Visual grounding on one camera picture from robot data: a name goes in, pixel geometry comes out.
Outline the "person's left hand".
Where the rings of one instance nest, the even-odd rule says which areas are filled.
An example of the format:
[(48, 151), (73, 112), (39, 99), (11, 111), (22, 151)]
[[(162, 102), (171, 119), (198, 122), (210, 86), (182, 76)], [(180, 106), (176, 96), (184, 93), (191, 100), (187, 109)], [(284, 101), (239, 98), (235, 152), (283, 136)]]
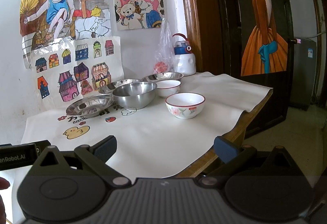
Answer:
[[(6, 190), (10, 187), (10, 182), (0, 177), (0, 190)], [(0, 196), (0, 224), (6, 224), (6, 210), (3, 198)]]

